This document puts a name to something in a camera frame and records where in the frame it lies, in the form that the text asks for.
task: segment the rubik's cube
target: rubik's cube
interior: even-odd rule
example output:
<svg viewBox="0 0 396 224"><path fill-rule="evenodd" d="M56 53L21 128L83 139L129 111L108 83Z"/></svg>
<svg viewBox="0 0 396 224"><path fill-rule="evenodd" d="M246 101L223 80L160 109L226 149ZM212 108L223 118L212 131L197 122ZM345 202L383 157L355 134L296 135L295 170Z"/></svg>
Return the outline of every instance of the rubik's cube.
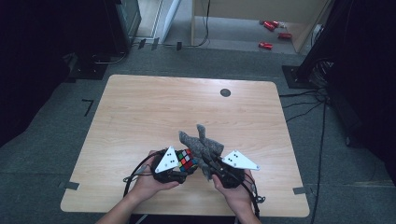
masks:
<svg viewBox="0 0 396 224"><path fill-rule="evenodd" d="M177 152L178 168L181 172L192 175L198 168L197 160L192 156L191 151L187 148Z"/></svg>

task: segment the white triangular marker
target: white triangular marker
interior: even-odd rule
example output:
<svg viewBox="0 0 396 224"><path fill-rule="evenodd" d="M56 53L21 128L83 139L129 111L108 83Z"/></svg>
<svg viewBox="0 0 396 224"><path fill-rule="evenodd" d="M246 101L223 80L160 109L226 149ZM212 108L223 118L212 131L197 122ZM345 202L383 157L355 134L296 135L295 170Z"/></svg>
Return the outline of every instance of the white triangular marker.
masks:
<svg viewBox="0 0 396 224"><path fill-rule="evenodd" d="M222 161L233 168L238 169L249 169L249 170L260 170L260 166L251 161L248 157L244 156L240 151L234 150Z"/></svg>
<svg viewBox="0 0 396 224"><path fill-rule="evenodd" d="M173 147L169 147L163 155L163 159L158 164L157 168L155 168L155 173L160 173L165 170L169 170L177 167L178 160L176 156L175 149Z"/></svg>

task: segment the human hand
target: human hand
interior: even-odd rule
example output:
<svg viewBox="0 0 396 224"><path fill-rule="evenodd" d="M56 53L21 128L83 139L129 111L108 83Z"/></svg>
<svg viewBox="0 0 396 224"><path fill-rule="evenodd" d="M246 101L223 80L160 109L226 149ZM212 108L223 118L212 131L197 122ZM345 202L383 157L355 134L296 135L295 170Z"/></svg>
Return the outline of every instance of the human hand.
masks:
<svg viewBox="0 0 396 224"><path fill-rule="evenodd" d="M151 170L149 168L153 160L154 157L151 157L143 164L143 166L146 166L146 169L143 171L143 175L140 175L137 178L134 187L131 189L131 191L129 191L127 196L134 195L134 197L136 197L139 202L143 202L154 196L154 194L156 194L160 190L172 189L179 185L176 181L163 184L155 180L154 177L150 175Z"/></svg>
<svg viewBox="0 0 396 224"><path fill-rule="evenodd" d="M245 170L245 174L253 178L250 170ZM216 175L212 175L212 178L215 183L215 188L224 195L228 206L242 223L260 223L253 213L251 207L252 201L248 191L242 185L239 185L235 189L225 189ZM251 190L251 184L247 181L244 181L244 183Z"/></svg>

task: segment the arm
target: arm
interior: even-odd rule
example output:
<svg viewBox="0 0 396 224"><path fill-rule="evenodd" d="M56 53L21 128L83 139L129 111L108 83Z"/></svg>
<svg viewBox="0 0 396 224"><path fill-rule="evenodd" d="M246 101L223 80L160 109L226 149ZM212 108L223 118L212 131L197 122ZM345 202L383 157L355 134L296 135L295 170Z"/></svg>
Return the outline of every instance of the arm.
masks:
<svg viewBox="0 0 396 224"><path fill-rule="evenodd" d="M151 157L144 165L151 164L153 160L154 157ZM144 173L151 173L148 166ZM160 190L172 189L176 186L178 186L176 181L162 184L155 180L152 175L141 175L137 178L134 187L129 193L96 223L124 224L129 219L134 209L143 201L151 198Z"/></svg>
<svg viewBox="0 0 396 224"><path fill-rule="evenodd" d="M245 171L248 175L251 175L249 170ZM231 210L238 217L239 221L243 224L258 224L261 223L259 219L254 215L251 207L251 200L248 192L240 185L236 189L225 189L219 178L216 175L212 175L215 188L224 195L227 204Z"/></svg>

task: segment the table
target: table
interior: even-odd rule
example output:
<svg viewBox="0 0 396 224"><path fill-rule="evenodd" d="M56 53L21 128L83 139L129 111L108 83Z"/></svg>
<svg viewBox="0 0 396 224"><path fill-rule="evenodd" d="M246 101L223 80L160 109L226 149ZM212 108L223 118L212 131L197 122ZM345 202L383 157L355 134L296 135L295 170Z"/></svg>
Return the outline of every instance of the table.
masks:
<svg viewBox="0 0 396 224"><path fill-rule="evenodd" d="M224 97L220 90L231 95ZM183 149L178 131L221 142L223 156L238 149L260 165L252 171L259 204L267 217L306 217L305 194L276 85L265 81L113 75L109 78L70 181L78 190L65 191L66 212L100 212L121 198L131 174L150 150ZM233 216L213 183L201 170L183 185L161 191L142 203L137 214Z"/></svg>
<svg viewBox="0 0 396 224"><path fill-rule="evenodd" d="M181 0L173 0L162 40L165 40ZM284 21L292 34L292 44L300 52L317 24L324 22L332 0L211 0L209 17L255 21ZM194 45L195 17L206 16L208 0L192 1L191 44Z"/></svg>

